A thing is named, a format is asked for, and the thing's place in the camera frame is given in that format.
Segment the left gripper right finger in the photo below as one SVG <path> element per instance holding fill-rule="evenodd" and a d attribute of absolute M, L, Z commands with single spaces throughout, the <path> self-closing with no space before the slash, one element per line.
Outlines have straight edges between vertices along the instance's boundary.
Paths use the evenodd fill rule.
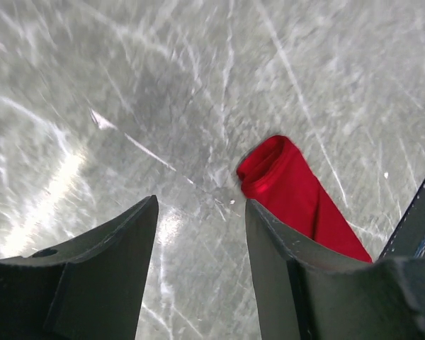
<path fill-rule="evenodd" d="M 255 200 L 245 223 L 263 339 L 425 339 L 425 258 L 352 259 Z"/>

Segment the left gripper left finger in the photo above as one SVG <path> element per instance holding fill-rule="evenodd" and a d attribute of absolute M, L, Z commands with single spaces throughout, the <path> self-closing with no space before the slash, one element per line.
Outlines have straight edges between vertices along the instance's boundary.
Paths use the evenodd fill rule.
<path fill-rule="evenodd" d="M 0 260 L 0 339 L 134 339 L 157 229 L 148 196 L 28 257 Z"/>

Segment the red cloth napkin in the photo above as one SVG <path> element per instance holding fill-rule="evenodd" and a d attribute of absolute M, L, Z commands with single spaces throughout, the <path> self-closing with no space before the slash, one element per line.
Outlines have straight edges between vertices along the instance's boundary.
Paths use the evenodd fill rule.
<path fill-rule="evenodd" d="M 274 135 L 237 167 L 242 193 L 322 246 L 370 263 L 370 255 L 313 174 L 301 151 Z"/>

